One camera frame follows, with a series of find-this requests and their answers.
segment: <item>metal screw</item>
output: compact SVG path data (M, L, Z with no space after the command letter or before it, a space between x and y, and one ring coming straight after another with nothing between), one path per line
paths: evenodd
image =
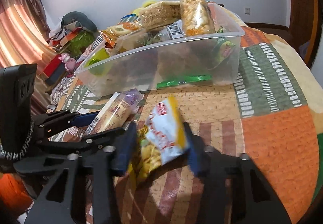
M213 151L214 151L213 146L205 146L204 147L204 152L206 152L206 153L212 153Z
M68 159L68 160L77 160L77 159L78 159L78 157L79 157L79 155L78 155L78 154L72 153L72 154L69 154L69 155L67 156L67 159Z
M104 148L103 148L103 151L105 152L105 153L110 153L110 152L113 152L113 151L115 151L115 147L114 146L105 146Z
M246 154L246 153L242 153L241 155L240 155L240 158L242 159L242 160L249 160L250 158L249 158L249 156Z

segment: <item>plush toy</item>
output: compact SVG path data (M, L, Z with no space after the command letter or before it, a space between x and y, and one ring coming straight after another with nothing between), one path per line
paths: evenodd
M73 74L75 70L76 60L71 58L66 52L62 53L59 59L65 63L65 69L69 74Z

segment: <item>curtain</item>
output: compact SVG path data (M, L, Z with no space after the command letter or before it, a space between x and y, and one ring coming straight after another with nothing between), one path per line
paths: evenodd
M45 9L43 7L43 3L41 2L41 0L26 0L26 1L41 34L45 39L48 39L50 29L46 22L46 15L45 15Z
M37 26L27 0L0 0L0 68L37 63L32 114L46 112L50 97L40 74L55 57Z

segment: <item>biscuit package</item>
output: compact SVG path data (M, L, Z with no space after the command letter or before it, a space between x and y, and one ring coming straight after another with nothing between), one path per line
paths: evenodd
M142 28L143 26L138 21L127 22L127 23L111 26L104 31L99 31L99 33L113 48L116 44L118 37L127 35L133 31L136 31Z
M142 99L143 95L137 89L115 93L88 126L84 135L122 127Z

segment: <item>orange label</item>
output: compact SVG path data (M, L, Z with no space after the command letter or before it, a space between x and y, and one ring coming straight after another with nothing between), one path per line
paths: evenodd
M138 26L133 25L133 24L131 24L131 23L124 23L124 24L122 25L122 27L124 27L126 30L131 30L131 31L136 31L136 30L138 30L138 29L139 29L139 27L138 27Z

